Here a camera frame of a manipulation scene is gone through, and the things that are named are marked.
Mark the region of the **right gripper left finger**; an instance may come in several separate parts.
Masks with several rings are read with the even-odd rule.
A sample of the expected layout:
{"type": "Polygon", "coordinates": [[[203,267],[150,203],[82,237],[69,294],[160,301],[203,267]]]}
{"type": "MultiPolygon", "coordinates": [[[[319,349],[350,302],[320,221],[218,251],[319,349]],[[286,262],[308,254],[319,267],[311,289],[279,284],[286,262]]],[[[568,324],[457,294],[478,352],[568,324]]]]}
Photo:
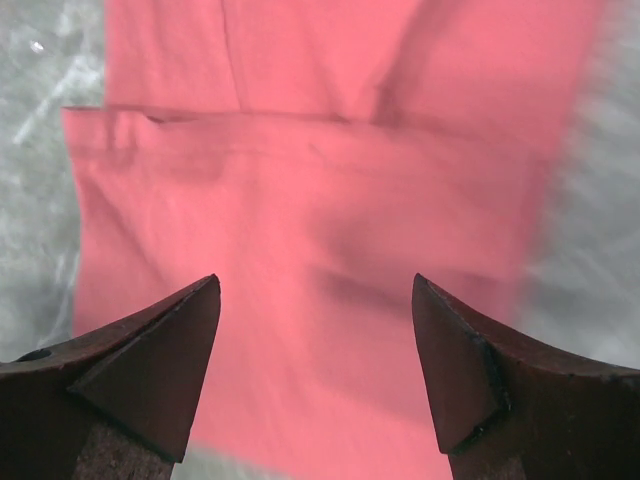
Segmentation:
{"type": "Polygon", "coordinates": [[[207,276],[1,367],[5,479],[167,479],[182,462],[221,310],[207,276]]]}

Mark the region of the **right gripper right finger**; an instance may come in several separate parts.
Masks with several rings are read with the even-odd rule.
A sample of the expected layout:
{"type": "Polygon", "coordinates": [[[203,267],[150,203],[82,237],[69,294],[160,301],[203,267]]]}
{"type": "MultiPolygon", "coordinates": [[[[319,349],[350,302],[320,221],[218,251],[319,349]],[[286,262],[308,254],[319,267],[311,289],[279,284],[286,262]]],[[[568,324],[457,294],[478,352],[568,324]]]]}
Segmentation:
{"type": "Polygon", "coordinates": [[[635,479],[639,373],[535,340],[422,276],[412,316],[439,450],[457,479],[635,479]]]}

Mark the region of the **salmon pink t shirt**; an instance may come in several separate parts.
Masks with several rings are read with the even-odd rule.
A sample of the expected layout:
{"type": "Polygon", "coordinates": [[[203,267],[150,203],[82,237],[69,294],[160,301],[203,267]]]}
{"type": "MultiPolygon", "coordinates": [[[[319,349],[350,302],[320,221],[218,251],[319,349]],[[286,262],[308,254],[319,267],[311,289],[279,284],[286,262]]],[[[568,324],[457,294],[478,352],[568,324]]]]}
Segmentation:
{"type": "Polygon", "coordinates": [[[109,1],[69,108],[73,331],[208,275],[196,444],[297,479],[447,479],[416,274],[508,318],[601,1],[109,1]]]}

